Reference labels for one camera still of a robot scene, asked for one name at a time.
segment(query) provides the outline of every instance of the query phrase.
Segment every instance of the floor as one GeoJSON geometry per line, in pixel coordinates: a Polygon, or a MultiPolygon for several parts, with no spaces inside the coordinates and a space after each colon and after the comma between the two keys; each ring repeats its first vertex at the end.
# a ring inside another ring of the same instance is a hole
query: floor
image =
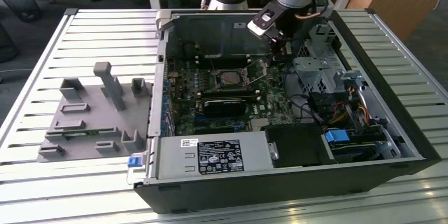
{"type": "MultiPolygon", "coordinates": [[[[0,124],[9,112],[31,71],[1,73],[9,69],[32,69],[47,46],[67,8],[148,8],[147,0],[37,0],[44,16],[32,23],[19,21],[0,1],[0,23],[20,50],[17,57],[0,63],[0,124]]],[[[441,85],[448,89],[448,0],[440,0],[409,39],[404,42],[441,85]]]]}

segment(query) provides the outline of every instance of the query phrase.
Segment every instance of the yellow wire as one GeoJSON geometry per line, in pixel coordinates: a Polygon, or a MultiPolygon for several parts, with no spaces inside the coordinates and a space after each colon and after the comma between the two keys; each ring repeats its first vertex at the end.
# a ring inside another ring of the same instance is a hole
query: yellow wire
{"type": "Polygon", "coordinates": [[[333,124],[336,123],[337,121],[343,120],[343,118],[347,116],[347,111],[329,123],[329,124],[333,124]]]}
{"type": "Polygon", "coordinates": [[[367,109],[363,107],[363,106],[359,106],[359,108],[363,110],[364,112],[364,120],[365,120],[365,123],[368,124],[368,114],[367,114],[367,109]]]}

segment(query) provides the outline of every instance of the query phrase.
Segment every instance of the white sticker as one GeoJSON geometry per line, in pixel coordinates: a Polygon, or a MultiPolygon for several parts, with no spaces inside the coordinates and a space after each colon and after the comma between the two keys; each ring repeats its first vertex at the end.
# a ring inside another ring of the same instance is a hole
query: white sticker
{"type": "Polygon", "coordinates": [[[197,146],[197,138],[191,138],[191,139],[181,139],[180,140],[180,146],[181,147],[195,147],[197,146]]]}

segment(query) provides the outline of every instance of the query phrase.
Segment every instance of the white slatted surface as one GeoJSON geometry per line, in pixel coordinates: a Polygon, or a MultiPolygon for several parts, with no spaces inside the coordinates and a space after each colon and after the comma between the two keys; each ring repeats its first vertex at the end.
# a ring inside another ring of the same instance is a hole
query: white slatted surface
{"type": "Polygon", "coordinates": [[[155,14],[144,9],[80,10],[68,17],[64,41],[43,55],[48,59],[0,148],[0,223],[409,223],[448,218],[445,98],[363,11],[340,15],[444,158],[419,174],[399,177],[365,194],[159,215],[125,183],[125,157],[36,163],[64,77],[81,76],[84,85],[99,84],[89,69],[96,61],[108,60],[121,83],[135,76],[152,81],[155,14]],[[127,41],[120,40],[123,33],[131,35],[127,41]]]}

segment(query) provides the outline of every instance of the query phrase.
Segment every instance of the warning label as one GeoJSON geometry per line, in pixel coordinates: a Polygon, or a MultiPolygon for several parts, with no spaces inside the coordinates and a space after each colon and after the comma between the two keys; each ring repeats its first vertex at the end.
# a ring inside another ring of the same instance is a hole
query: warning label
{"type": "Polygon", "coordinates": [[[240,140],[197,143],[200,174],[244,171],[240,140]]]}

